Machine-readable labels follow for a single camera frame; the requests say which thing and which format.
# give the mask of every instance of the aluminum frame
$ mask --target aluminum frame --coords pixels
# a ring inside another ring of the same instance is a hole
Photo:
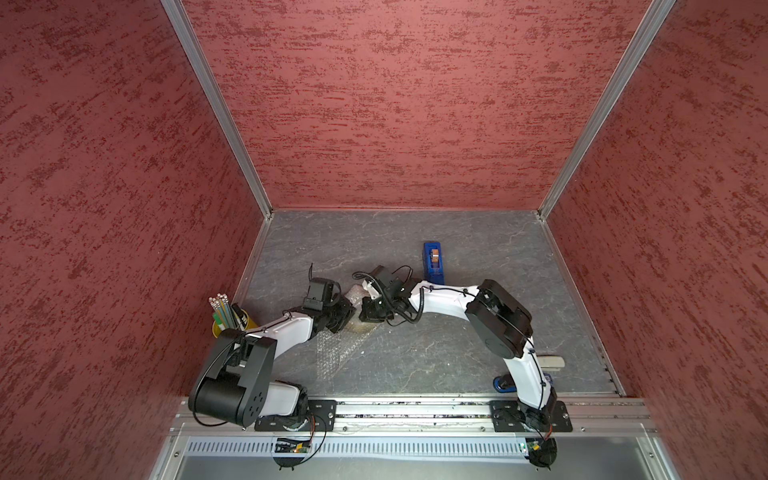
[[[603,360],[603,363],[605,364],[605,367],[608,371],[608,375],[611,376],[611,381],[614,383],[614,385],[616,385],[616,393],[621,396],[626,396],[627,391],[624,389],[624,386],[621,385],[619,375],[616,373],[616,369],[614,368],[614,364],[611,362],[611,358],[605,351],[605,346],[603,345],[603,341],[600,339],[600,334],[598,333],[597,328],[594,326],[594,321],[592,320],[592,317],[587,310],[587,306],[584,304],[584,299],[581,298],[581,293],[579,293],[578,287],[576,287],[574,278],[571,276],[571,271],[568,269],[565,258],[560,251],[560,247],[558,247],[558,242],[554,239],[552,230],[550,230],[546,220],[541,220],[541,228],[544,230],[544,237],[547,239],[547,243],[549,243],[549,248],[552,250],[554,261],[558,265],[560,275],[563,277],[565,288],[568,290],[568,293],[571,295],[571,298],[574,301],[579,320],[581,321],[581,326],[584,327],[584,331],[587,332],[589,341],[592,343],[592,346]]]
[[[434,442],[513,442],[531,436],[531,433],[496,433],[490,418],[488,403],[492,400],[514,399],[514,395],[400,395],[400,396],[334,396],[310,397],[313,400],[332,399],[338,402],[335,426],[329,439],[336,443],[381,442],[391,443],[413,439],[412,443]],[[558,433],[558,437],[625,437],[636,438],[644,462],[656,480],[677,480],[658,431],[643,399],[622,398],[608,394],[569,394],[560,398],[568,407],[574,426],[571,433]],[[209,419],[202,415],[202,421]],[[192,442],[210,441],[215,445],[228,445],[252,438],[255,443],[270,441],[278,435],[255,432],[238,425],[226,424],[208,428],[198,425],[187,407],[187,399],[179,398],[179,409],[167,440],[171,447],[156,467],[151,480],[176,478],[187,447]],[[514,462],[514,458],[499,459]]]
[[[221,94],[219,84],[216,83],[214,73],[210,70],[208,60],[205,58],[200,42],[197,40],[197,36],[192,28],[192,23],[187,16],[187,11],[184,10],[184,6],[181,4],[180,0],[161,0],[161,3],[163,4],[163,8],[165,8],[165,13],[170,19],[170,23],[176,31],[176,36],[179,38],[181,46],[184,48],[184,52],[187,54],[190,64],[192,64],[192,69],[197,76],[197,80],[200,82],[200,86],[203,87],[203,92],[205,92],[205,96],[210,102],[210,107],[213,109],[216,118],[219,121],[221,130],[224,132],[224,136],[227,138],[227,141],[232,148],[232,152],[235,154],[237,163],[243,171],[243,175],[248,182],[250,191],[256,198],[261,213],[266,219],[273,211],[272,204],[270,203],[270,199],[266,196],[264,186],[261,184],[261,179],[250,159],[243,138],[237,130],[237,125],[232,118],[232,113],[227,107],[224,96]]]
[[[653,0],[648,6],[648,10],[646,10],[643,19],[637,26],[637,30],[632,36],[629,45],[627,45],[627,49],[621,56],[618,65],[616,65],[611,79],[605,85],[598,104],[594,107],[592,115],[587,120],[584,129],[582,129],[579,138],[576,140],[573,150],[571,150],[571,153],[565,160],[563,168],[560,169],[560,173],[550,187],[547,197],[544,198],[538,209],[542,219],[546,220],[549,217],[555,204],[565,191],[568,181],[573,177],[578,165],[584,159],[587,150],[592,145],[592,141],[598,135],[605,119],[608,118],[614,105],[616,105],[621,92],[624,91],[627,83],[629,83],[629,79],[643,59],[654,37],[659,32],[659,28],[661,28],[674,3],[675,0]]]
[[[253,244],[253,249],[250,251],[250,257],[243,270],[243,275],[240,277],[240,282],[237,283],[237,290],[232,298],[232,303],[238,303],[243,305],[243,301],[248,295],[248,287],[253,279],[253,274],[256,272],[256,267],[259,264],[259,258],[261,258],[261,252],[264,250],[264,244],[266,243],[266,237],[270,233],[270,226],[272,225],[272,219],[274,214],[269,214],[264,217],[259,234],[256,236],[256,242]]]

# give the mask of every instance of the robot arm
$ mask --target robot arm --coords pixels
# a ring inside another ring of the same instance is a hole
[[[284,382],[270,382],[276,357],[323,329],[339,332],[354,313],[339,284],[315,277],[301,306],[258,329],[224,330],[212,348],[195,388],[189,408],[225,422],[247,427],[260,416],[302,415],[306,393]]]
[[[548,428],[557,395],[538,365],[531,314],[498,283],[453,287],[410,276],[403,282],[382,266],[358,274],[371,293],[362,302],[363,322],[388,322],[398,314],[416,323],[429,312],[469,321],[485,346],[504,359],[518,390],[519,421],[537,430]],[[354,308],[340,289],[334,295],[338,285],[311,279],[302,306],[275,322],[248,332],[224,330],[190,395],[190,409],[243,427],[259,416],[306,413],[306,393],[299,386],[270,382],[272,365],[275,357],[320,330],[337,333],[346,325]]]
[[[398,313],[412,314],[415,323],[430,312],[468,320],[485,346],[504,359],[517,387],[524,423],[539,430],[550,423],[557,394],[538,363],[531,314],[502,286],[494,280],[479,286],[444,286],[410,278],[402,282],[383,266],[361,276],[371,293],[371,299],[363,300],[363,321],[389,320]]]

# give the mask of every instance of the black bracket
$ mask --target black bracket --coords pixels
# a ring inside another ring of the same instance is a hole
[[[520,411],[517,400],[491,400],[491,419],[495,432],[530,432],[525,426],[525,414]],[[563,402],[556,402],[550,416],[552,432],[573,432],[574,426]]]
[[[315,419],[315,434],[323,431],[332,432],[333,424],[336,421],[336,400],[310,400],[309,412],[315,417],[320,417],[325,422]],[[301,422],[301,426],[298,428],[292,428],[291,425],[286,424],[287,419],[294,419],[294,417],[286,417],[282,415],[269,415],[259,417],[256,423],[253,424],[253,430],[256,432],[308,432],[311,424],[309,422]]]

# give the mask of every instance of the black cable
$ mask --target black cable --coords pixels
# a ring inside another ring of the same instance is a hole
[[[379,279],[377,279],[370,273],[358,271],[352,274],[352,278],[355,280],[366,279],[370,283],[372,283],[381,294],[382,299],[384,300],[384,303],[388,306],[388,308],[394,313],[397,313],[398,315],[400,315],[402,318],[408,320],[410,323],[417,323],[422,318],[422,314],[424,313],[424,288],[425,287],[421,287],[419,289],[419,310],[416,312],[416,316],[414,317],[414,316],[411,316],[410,312],[408,312],[407,310],[399,306],[396,306],[394,304],[394,301],[391,298],[389,298],[389,295],[386,293],[386,288],[384,288],[381,282],[379,282]]]
[[[538,401],[538,409],[541,410],[541,404],[544,403],[544,385],[546,385],[546,383],[544,381],[544,377],[541,376],[541,367],[538,365],[538,360],[536,359],[536,355],[535,355],[536,348],[532,348],[532,350],[533,351],[529,351],[528,353],[531,354],[531,357],[533,358],[533,361],[536,364],[536,372],[538,372],[538,379],[541,382],[539,383],[539,385],[541,385],[541,399]]]
[[[464,296],[467,296],[467,295],[469,295],[469,296],[473,296],[474,298],[477,298],[477,295],[475,295],[474,293],[470,293],[470,292],[469,292],[469,290],[467,290],[467,289],[464,289],[464,290],[457,290],[457,289],[455,289],[455,288],[448,288],[448,287],[445,287],[445,286],[441,286],[440,288],[436,288],[436,287],[434,287],[434,286],[431,286],[431,287],[429,287],[429,291],[430,291],[430,292],[432,292],[432,291],[434,291],[434,290],[451,290],[452,292],[463,293],[463,294],[464,294]]]
[[[403,283],[407,283],[407,282],[408,282],[408,280],[410,280],[410,279],[411,279],[411,276],[413,276],[413,268],[411,268],[411,266],[410,266],[410,265],[401,265],[401,266],[398,266],[398,267],[395,269],[395,271],[394,271],[394,272],[392,272],[392,273],[397,273],[397,272],[398,272],[398,270],[401,270],[401,269],[403,269],[403,268],[407,268],[407,269],[408,269],[408,276],[406,277],[406,281],[405,281],[405,282],[403,282]]]
[[[227,345],[227,348],[225,348],[225,349],[222,349],[222,350],[219,352],[219,354],[218,354],[218,355],[216,355],[216,358],[213,360],[213,362],[211,362],[211,363],[210,363],[210,365],[208,366],[208,369],[205,371],[205,373],[203,374],[203,376],[202,376],[202,377],[200,377],[200,381],[197,383],[197,386],[196,386],[196,387],[195,387],[195,389],[194,389],[194,401],[192,402],[192,416],[194,417],[194,419],[195,419],[195,422],[197,422],[197,423],[201,424],[201,425],[202,425],[202,426],[204,426],[204,427],[218,427],[218,426],[220,426],[220,425],[224,425],[225,423],[227,423],[227,422],[220,422],[220,423],[202,423],[202,422],[200,421],[200,419],[197,417],[197,395],[199,395],[199,394],[200,394],[200,387],[202,387],[202,386],[203,386],[203,381],[204,381],[204,380],[207,378],[208,372],[210,372],[210,369],[211,369],[211,368],[214,366],[214,363],[216,363],[216,361],[217,361],[217,360],[218,360],[218,359],[221,357],[221,354],[222,354],[222,353],[226,352],[228,349],[230,349],[230,347],[231,347],[232,345],[234,345],[235,343],[237,343],[237,340],[238,340],[238,339],[240,339],[240,336],[237,336],[237,338],[235,338],[234,340],[232,340],[232,342],[231,342],[229,345]],[[227,366],[227,362],[229,362],[229,361],[230,361],[230,359],[231,359],[231,358],[232,358],[232,357],[235,355],[235,353],[238,353],[238,352],[240,351],[240,349],[241,349],[241,348],[243,348],[243,347],[237,347],[236,349],[232,350],[232,352],[230,352],[230,354],[227,356],[227,359],[226,359],[226,360],[224,360],[224,367],[225,367],[225,368],[226,368],[226,366]]]
[[[320,449],[323,447],[323,443],[325,443],[325,442],[326,442],[326,437],[328,436],[328,424],[326,423],[326,420],[325,420],[323,417],[321,417],[321,416],[316,416],[314,413],[310,413],[310,415],[311,415],[313,418],[315,418],[315,419],[318,419],[318,420],[320,420],[320,421],[323,423],[323,440],[320,442],[320,446],[319,446],[319,447],[317,447],[317,450],[315,450],[314,452],[312,452],[312,455],[310,455],[310,456],[306,457],[306,458],[305,458],[304,460],[302,460],[301,462],[299,462],[299,463],[295,464],[294,466],[296,466],[296,467],[298,467],[299,465],[301,465],[301,464],[303,464],[303,463],[307,463],[307,462],[308,462],[308,461],[309,461],[309,460],[310,460],[310,459],[311,459],[313,456],[315,456],[315,454],[316,454],[317,452],[319,452],[319,451],[320,451]]]

